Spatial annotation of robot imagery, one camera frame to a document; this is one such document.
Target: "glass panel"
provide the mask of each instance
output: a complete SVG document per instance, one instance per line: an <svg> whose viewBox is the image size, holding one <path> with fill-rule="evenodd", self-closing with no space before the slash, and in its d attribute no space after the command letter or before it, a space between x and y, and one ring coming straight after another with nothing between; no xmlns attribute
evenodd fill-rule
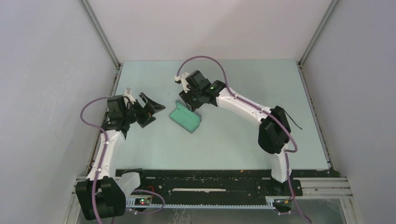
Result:
<svg viewBox="0 0 396 224"><path fill-rule="evenodd" d="M339 200L314 199L299 200L303 213L314 224L344 224L345 219ZM103 219L105 224L111 218ZM78 224L96 224L86 221L80 214ZM272 210L233 209L164 209L151 215L135 215L126 212L116 217L115 224L306 224L297 214L278 216Z"/></svg>

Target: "metal frame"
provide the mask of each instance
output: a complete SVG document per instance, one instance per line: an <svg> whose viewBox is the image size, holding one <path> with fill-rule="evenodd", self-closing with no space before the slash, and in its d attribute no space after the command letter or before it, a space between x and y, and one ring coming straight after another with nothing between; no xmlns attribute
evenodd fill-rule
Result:
<svg viewBox="0 0 396 224"><path fill-rule="evenodd" d="M90 19L93 28L95 29L95 31L98 34L98 37L100 38L101 42L103 43L104 48L106 49L106 51L108 52L109 56L111 57L114 65L116 66L117 70L116 70L116 76L114 78L114 82L113 82L113 86L111 88L110 91L110 96L115 94L115 91L117 89L117 85L120 79L120 75L122 72L122 67L121 64L119 63L113 49L111 48L111 45L108 41L108 39L106 38L103 29L101 28L93 10L92 7L90 6L88 0L79 0L82 8L85 10L88 18ZM329 175L327 177L314 177L312 176L312 174L308 174L309 177L295 177L294 179L299 180L301 182L301 187L303 190L303 195L300 197L297 197L299 199L339 199L343 212L344 212L344 217L346 219L346 224L360 224L362 223L362 220L359 216L351 189L349 187L349 183L347 181L347 178L344 177L331 177L337 174L336 171L334 171L336 169L335 165L334 165L334 157L331 153L331 151L328 150L326 141L325 141L325 137L323 135L322 132L322 128L320 125L320 121L314 106L314 100L312 98L312 95L309 91L309 85L307 83L307 80L305 78L304 75L304 69L303 69L303 65L306 61L306 59L308 58L312 47L315 45L318 37L320 36L320 34L322 33L325 25L327 24L329 18L331 17L331 15L334 12L334 9L336 8L337 4L338 4L339 0L332 0L332 2L330 3L325 15L323 16L320 24L318 25L318 28L314 34L314 36L312 37L309 45L307 46L301 60L297 63L298 66L298 70L300 72L300 77L301 80L303 82L303 86L305 89L305 93L306 96L309 100L309 105L311 108L311 112L313 114L313 118L315 121L315 125L317 127L318 133L319 133L319 138L320 141L322 143L322 147L325 151L325 156L327 159L327 162L329 164L329 170L323 171L323 172L327 172ZM92 158L94 158L94 154L95 154L95 149L97 147L97 141L99 139L99 132L96 138L96 144L94 144L93 147L93 153L92 153ZM82 181L85 180L86 177L84 176L79 176L76 179L76 183L78 181ZM273 201L274 199L279 199L281 197L276 196L268 196L266 197L268 202ZM169 208L178 208L180 207L180 205L167 205L166 207ZM262 207L240 207L240 209L249 209L249 208L253 208L253 209L269 209L272 208L270 206L262 206ZM80 206L78 203L78 199L77 196L75 194L75 190L73 189L70 200L69 200L69 204L64 216L64 220L63 220L63 224L75 224L78 220L79 217L79 213L80 213Z"/></svg>
<svg viewBox="0 0 396 224"><path fill-rule="evenodd" d="M85 176L79 176L76 179L75 185L79 181L85 180ZM344 177L313 177L313 178L295 178L301 182L303 195L297 197L298 199L339 199L343 208L346 224L359 224L358 216L356 216L356 206L354 205L354 199L352 196L351 189L349 187L348 180ZM131 195L127 200L127 206L138 196ZM272 203L276 199L283 199L288 197L281 196L268 196L266 197L268 205L266 206L202 206L202 205L186 205L182 206L179 204L167 204L165 208L209 208L209 209L273 209ZM159 208L160 204L153 204L150 207ZM69 201L68 209L64 216L63 224L76 224L80 213L80 206L78 199L73 189L71 198Z"/></svg>
<svg viewBox="0 0 396 224"><path fill-rule="evenodd" d="M120 66L119 69L116 69L115 71L115 76L114 76L114 80L113 80L113 85L110 88L110 92L108 96L114 96L115 95L115 91L117 90L117 86L118 86L118 82L120 81L120 76L121 76L121 70L122 70L122 66ZM104 108L103 110L103 114L102 114L102 119L105 118L105 114L106 114L107 108ZM91 167L93 166L94 158L96 156L97 150L98 150L98 143L99 143L99 137L100 137L100 130L98 130L98 132L96 133L96 138L95 138L95 142L92 146L91 149L91 159L90 162L88 163L88 165L86 166L86 170L85 172L88 174L89 171L91 170Z"/></svg>
<svg viewBox="0 0 396 224"><path fill-rule="evenodd" d="M103 44L103 47L106 49L107 53L109 54L111 60L113 61L115 68L119 69L121 64L117 59L117 56L114 53L113 48L110 45L109 40L107 39L105 32L103 32L102 27L100 26L100 23L98 21L98 19L95 16L95 13L92 10L91 5L89 4L88 0L79 0L81 7L83 8L83 10L85 11L85 13L88 16L89 21L92 24L93 29L95 30L96 34L98 34L98 37L100 39L100 41Z"/></svg>
<svg viewBox="0 0 396 224"><path fill-rule="evenodd" d="M339 0L332 0L329 7L327 8L325 15L323 15L322 20L320 21L318 28L316 28L316 31L308 44L307 48L305 49L303 56L301 57L300 61L298 62L299 64L303 65L305 61L307 60L313 46L316 43L316 40L319 38L320 34L322 33L323 29L325 28L327 22L329 21L331 15L333 14L337 4L339 3Z"/></svg>

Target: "white table surface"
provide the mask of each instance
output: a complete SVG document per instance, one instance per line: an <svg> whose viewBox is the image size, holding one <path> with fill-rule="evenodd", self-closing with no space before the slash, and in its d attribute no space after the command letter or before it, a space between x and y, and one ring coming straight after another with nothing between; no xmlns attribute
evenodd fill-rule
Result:
<svg viewBox="0 0 396 224"><path fill-rule="evenodd" d="M270 169L257 143L258 129L226 109L203 105L200 127L191 134L169 118L176 108L181 85L174 76L183 61L125 62L116 94L127 87L138 98L144 92L166 109L155 114L156 121L145 128L132 124L117 156L116 166L146 169ZM289 120L298 152L290 154L293 169L327 169L296 62L274 60L220 60L230 86L240 95L261 105L283 107L303 128ZM187 63L182 72L200 70L211 82L224 81L221 70L209 60Z"/></svg>

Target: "black bracket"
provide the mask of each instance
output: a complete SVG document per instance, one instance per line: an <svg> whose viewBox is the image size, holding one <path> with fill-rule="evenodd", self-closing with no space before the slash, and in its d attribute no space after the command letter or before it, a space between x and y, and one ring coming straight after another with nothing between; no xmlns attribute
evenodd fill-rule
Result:
<svg viewBox="0 0 396 224"><path fill-rule="evenodd" d="M291 186L295 196L302 196L303 189L299 180L291 179ZM291 196L289 183L280 183L274 179L257 182L257 195L259 196Z"/></svg>
<svg viewBox="0 0 396 224"><path fill-rule="evenodd" d="M81 205L81 210L86 220L96 219L92 206L92 184L93 181L85 180L76 185L76 195ZM113 178L98 180L95 192L96 206L100 218L122 216L126 209L126 198Z"/></svg>
<svg viewBox="0 0 396 224"><path fill-rule="evenodd" d="M140 127L144 128L156 120L153 115L165 109L152 99L148 98L144 93L139 93L139 97L143 100L145 106L140 105L138 100L133 104L128 102L125 105L125 96L117 95L107 99L107 118L103 121L102 128L106 131L121 131L124 137L127 137L130 124L137 122Z"/></svg>
<svg viewBox="0 0 396 224"><path fill-rule="evenodd" d="M271 115L279 120L289 133L291 132L283 108L276 106L271 109ZM289 137L269 116L266 119L261 119L261 122L258 137L260 147L269 154L279 154L284 144L289 142Z"/></svg>
<svg viewBox="0 0 396 224"><path fill-rule="evenodd" d="M203 104L217 106L216 97L226 87L226 84L219 80L210 83L198 70L189 74L185 80L188 83L190 91L181 91L179 96L192 112L200 108Z"/></svg>

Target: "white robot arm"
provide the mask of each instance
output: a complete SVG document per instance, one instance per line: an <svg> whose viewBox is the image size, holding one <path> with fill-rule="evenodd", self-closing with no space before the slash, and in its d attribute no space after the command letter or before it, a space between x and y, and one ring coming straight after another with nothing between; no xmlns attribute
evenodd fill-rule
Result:
<svg viewBox="0 0 396 224"><path fill-rule="evenodd" d="M106 134L100 135L99 150L87 179L76 185L76 195L86 220L96 219L92 206L92 190L95 191L99 216L106 218L122 216L125 213L126 196L140 185L138 173L124 174L116 182L114 160L127 137L130 124L136 122L144 128L155 120L153 115L165 109L165 106L149 99L142 92L139 97L146 103L144 107L132 97L132 90L129 88L123 95L107 99L108 112L101 126ZM95 180L96 189L92 189Z"/></svg>
<svg viewBox="0 0 396 224"><path fill-rule="evenodd" d="M273 119L262 113L262 111L266 111L274 115L290 132L290 126L282 108L277 106L271 109L262 106L239 95L230 88L231 94L223 82L216 80L210 83L198 70L191 74L183 73L176 76L175 81L183 85L183 91L179 93L179 96L191 111L198 109L205 103L212 104L233 111L257 125L259 129L258 144L268 153L271 161L272 177L281 183L288 179L284 151L287 149L289 138L280 130Z"/></svg>

